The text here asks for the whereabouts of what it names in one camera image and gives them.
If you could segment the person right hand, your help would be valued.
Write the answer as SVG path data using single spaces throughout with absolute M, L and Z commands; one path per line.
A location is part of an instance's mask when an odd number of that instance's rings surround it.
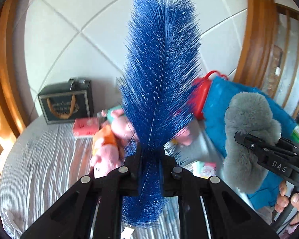
M 274 209 L 276 212 L 281 213 L 290 203 L 298 211 L 295 218 L 290 223 L 290 225 L 295 225 L 299 223 L 299 193 L 295 193 L 290 198 L 286 196 L 286 193 L 287 193 L 287 184 L 286 181 L 283 180 L 279 185 L 279 193 L 276 198 Z

